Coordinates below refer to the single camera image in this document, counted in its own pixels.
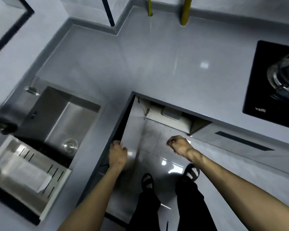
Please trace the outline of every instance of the drawer handle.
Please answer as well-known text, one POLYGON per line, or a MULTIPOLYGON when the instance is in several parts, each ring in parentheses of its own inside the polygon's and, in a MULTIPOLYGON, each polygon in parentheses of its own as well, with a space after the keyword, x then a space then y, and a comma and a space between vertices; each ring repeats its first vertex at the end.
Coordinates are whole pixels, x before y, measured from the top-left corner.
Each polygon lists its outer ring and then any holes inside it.
POLYGON ((216 132, 215 134, 217 134, 219 136, 223 136, 223 137, 231 139, 231 140, 234 140, 234 141, 237 141, 239 143, 243 143, 243 144, 248 145, 250 147, 257 148, 257 149, 262 150, 262 151, 275 151, 274 149, 270 149, 270 148, 262 146, 260 144, 253 143, 251 141, 241 139, 241 138, 239 138, 237 136, 230 135, 230 134, 227 134, 227 133, 222 132, 222 131, 216 132))

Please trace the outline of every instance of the sink drain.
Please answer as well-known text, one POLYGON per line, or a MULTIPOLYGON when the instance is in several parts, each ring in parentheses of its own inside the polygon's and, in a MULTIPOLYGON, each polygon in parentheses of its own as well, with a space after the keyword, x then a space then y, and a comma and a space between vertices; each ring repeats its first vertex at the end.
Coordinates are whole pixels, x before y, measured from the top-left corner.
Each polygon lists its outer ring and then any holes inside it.
POLYGON ((68 154, 73 154, 78 149, 78 143, 74 139, 67 139, 62 143, 62 148, 68 154))

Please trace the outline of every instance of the person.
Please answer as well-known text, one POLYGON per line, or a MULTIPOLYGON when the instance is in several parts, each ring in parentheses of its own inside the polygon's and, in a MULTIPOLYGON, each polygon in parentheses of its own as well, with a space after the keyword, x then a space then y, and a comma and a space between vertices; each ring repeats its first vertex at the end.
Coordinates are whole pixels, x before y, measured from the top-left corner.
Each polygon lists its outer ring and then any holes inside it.
MULTIPOLYGON (((213 162, 181 136, 172 136, 167 145, 193 163, 185 169, 176 185, 180 215, 178 230, 216 230, 203 195, 194 183, 200 169, 248 230, 289 231, 289 207, 277 198, 213 162)), ((112 189, 126 160, 127 149, 120 146, 120 141, 114 141, 110 146, 108 171, 58 231, 100 229, 112 189)), ((143 192, 126 230, 160 230, 157 210, 161 203, 154 194, 150 174, 144 175, 142 187, 143 192)))

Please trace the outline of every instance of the open cabinet door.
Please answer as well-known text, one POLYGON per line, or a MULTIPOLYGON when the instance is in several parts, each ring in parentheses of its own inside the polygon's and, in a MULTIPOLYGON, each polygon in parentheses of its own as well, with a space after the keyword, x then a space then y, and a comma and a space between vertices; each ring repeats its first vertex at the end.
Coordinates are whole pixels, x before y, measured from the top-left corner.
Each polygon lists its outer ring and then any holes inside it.
POLYGON ((145 124, 144 111, 142 105, 134 98, 133 106, 128 117, 125 130, 121 139, 123 147, 127 147, 127 162, 123 170, 133 167, 137 149, 141 140, 142 131, 145 124))

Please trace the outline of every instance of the black pants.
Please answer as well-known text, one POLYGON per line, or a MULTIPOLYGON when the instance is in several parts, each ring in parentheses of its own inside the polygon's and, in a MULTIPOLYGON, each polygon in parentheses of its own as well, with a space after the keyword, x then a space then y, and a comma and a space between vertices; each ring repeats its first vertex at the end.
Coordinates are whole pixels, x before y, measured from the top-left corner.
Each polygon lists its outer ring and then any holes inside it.
MULTIPOLYGON (((214 230, 215 224, 199 192, 196 183, 189 177, 182 177, 176 185, 177 203, 180 214, 178 231, 182 230, 214 230)), ((161 205, 152 189, 139 195, 138 204, 127 231, 160 230, 158 209, 161 205)))

